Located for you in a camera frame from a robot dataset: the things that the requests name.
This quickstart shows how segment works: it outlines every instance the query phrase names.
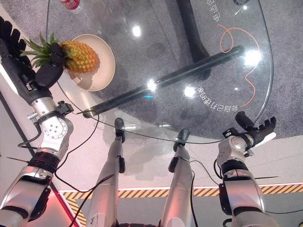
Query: white plate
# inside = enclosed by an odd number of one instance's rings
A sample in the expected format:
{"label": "white plate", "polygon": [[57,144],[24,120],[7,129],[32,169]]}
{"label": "white plate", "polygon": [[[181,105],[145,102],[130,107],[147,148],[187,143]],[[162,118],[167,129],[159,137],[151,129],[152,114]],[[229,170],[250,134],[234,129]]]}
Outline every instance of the white plate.
{"label": "white plate", "polygon": [[108,44],[98,36],[84,34],[73,39],[90,46],[98,55],[99,66],[90,73],[74,73],[68,71],[72,81],[88,91],[99,91],[106,88],[115,74],[115,58]]}

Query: pineapple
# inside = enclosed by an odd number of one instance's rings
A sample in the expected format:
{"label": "pineapple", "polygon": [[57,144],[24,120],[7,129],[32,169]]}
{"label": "pineapple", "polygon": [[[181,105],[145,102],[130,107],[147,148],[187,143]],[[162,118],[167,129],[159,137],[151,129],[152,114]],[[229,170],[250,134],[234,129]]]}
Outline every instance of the pineapple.
{"label": "pineapple", "polygon": [[[51,34],[49,43],[40,34],[42,46],[37,45],[32,40],[24,40],[33,51],[23,51],[21,56],[35,55],[32,59],[32,61],[35,60],[32,67],[42,66],[48,62],[51,56],[51,45],[58,43],[53,34]],[[64,54],[64,66],[71,72],[86,73],[96,69],[98,56],[88,45],[77,41],[64,41],[59,46]]]}

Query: chinese characters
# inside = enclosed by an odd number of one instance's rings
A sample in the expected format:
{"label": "chinese characters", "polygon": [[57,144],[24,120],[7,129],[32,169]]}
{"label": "chinese characters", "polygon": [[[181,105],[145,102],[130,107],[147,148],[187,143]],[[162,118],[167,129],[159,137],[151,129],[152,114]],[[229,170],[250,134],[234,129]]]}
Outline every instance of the chinese characters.
{"label": "chinese characters", "polygon": [[207,0],[206,2],[210,6],[210,11],[213,14],[213,19],[214,21],[218,22],[220,13],[218,11],[217,5],[214,0]]}
{"label": "chinese characters", "polygon": [[237,105],[224,106],[224,105],[220,105],[220,104],[213,102],[209,97],[207,97],[206,93],[204,92],[204,88],[202,88],[202,86],[200,86],[198,88],[198,92],[200,94],[199,96],[200,96],[201,100],[203,101],[203,103],[206,106],[209,106],[209,108],[211,108],[213,110],[216,110],[219,112],[230,112],[230,111],[236,112],[239,109]]}

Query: hazard stripe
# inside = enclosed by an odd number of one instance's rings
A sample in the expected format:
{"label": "hazard stripe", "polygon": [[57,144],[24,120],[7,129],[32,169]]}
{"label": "hazard stripe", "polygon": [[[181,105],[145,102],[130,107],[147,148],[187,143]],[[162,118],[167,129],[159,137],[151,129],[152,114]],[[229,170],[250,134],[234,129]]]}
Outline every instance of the hazard stripe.
{"label": "hazard stripe", "polygon": [[144,192],[145,192],[145,190],[138,191],[138,193],[134,196],[134,198],[140,197]]}
{"label": "hazard stripe", "polygon": [[166,197],[169,195],[169,190],[167,190],[161,197]]}
{"label": "hazard stripe", "polygon": [[217,195],[219,195],[219,189],[216,191],[216,192],[214,192],[211,196],[217,196]]}
{"label": "hazard stripe", "polygon": [[159,190],[154,190],[147,197],[154,197],[153,195],[155,195],[158,192],[159,192]]}
{"label": "hazard stripe", "polygon": [[277,194],[284,193],[290,187],[292,187],[292,185],[287,185],[286,187],[284,187],[283,189],[281,189],[280,191],[278,191]]}
{"label": "hazard stripe", "polygon": [[[294,193],[302,192],[303,183],[297,184],[278,184],[278,185],[264,185],[260,187],[263,194],[280,194],[280,193]],[[63,192],[63,196],[67,200],[84,199],[89,192]],[[151,197],[167,197],[169,194],[169,189],[159,188],[159,189],[128,189],[119,190],[119,198],[151,198]],[[218,187],[207,187],[207,188],[196,188],[194,189],[195,196],[217,196],[219,194]]]}
{"label": "hazard stripe", "polygon": [[204,196],[210,196],[212,193],[214,193],[217,190],[217,188],[211,189],[208,193],[206,193]]}
{"label": "hazard stripe", "polygon": [[194,195],[197,196],[202,190],[203,190],[202,188],[195,189]]}
{"label": "hazard stripe", "polygon": [[162,194],[166,192],[166,189],[160,190],[157,194],[155,194],[155,197],[161,197]]}

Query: yellow and black striped tape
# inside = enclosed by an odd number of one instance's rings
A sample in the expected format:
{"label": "yellow and black striped tape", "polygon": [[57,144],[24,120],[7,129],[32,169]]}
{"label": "yellow and black striped tape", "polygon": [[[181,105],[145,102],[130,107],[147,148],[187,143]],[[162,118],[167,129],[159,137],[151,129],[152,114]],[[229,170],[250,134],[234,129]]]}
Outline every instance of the yellow and black striped tape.
{"label": "yellow and black striped tape", "polygon": [[[281,194],[281,193],[294,193],[303,192],[303,183],[288,183],[288,184],[271,184],[260,185],[260,188],[264,194]],[[76,202],[78,199],[85,199],[89,192],[77,192],[77,191],[60,191],[61,195],[65,198],[67,205],[71,208],[72,212],[76,214],[79,206]],[[119,198],[151,198],[151,197],[167,197],[169,194],[169,188],[154,188],[154,189],[121,189],[118,192]],[[195,196],[217,196],[219,195],[218,187],[195,187]],[[86,219],[80,211],[78,214],[78,221],[85,227]]]}

